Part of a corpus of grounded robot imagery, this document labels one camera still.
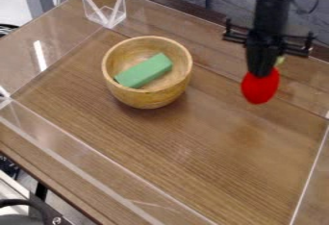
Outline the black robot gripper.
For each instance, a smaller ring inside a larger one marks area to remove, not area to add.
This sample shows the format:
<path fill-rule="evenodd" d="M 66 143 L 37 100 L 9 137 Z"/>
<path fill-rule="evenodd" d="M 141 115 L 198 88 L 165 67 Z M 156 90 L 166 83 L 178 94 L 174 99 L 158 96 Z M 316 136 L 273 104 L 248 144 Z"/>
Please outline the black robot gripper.
<path fill-rule="evenodd" d="M 297 35 L 289 30 L 289 7 L 291 0 L 256 0 L 255 17 L 245 34 L 233 30 L 236 24 L 227 19 L 223 38 L 245 46 L 248 71 L 257 77 L 271 75 L 284 54 L 307 57 L 312 52 L 313 32 Z"/>

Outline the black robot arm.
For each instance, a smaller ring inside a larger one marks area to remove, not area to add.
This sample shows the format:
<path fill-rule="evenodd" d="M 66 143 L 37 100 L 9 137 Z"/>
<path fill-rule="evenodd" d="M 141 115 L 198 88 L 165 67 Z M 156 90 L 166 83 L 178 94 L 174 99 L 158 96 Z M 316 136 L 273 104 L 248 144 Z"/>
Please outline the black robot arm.
<path fill-rule="evenodd" d="M 293 34 L 289 29 L 291 1 L 256 0 L 252 24 L 245 27 L 245 34 L 233 30 L 240 25 L 231 18 L 225 22 L 223 39 L 245 46 L 247 70 L 257 78 L 273 73 L 281 56 L 308 57 L 313 49 L 313 31 Z"/>

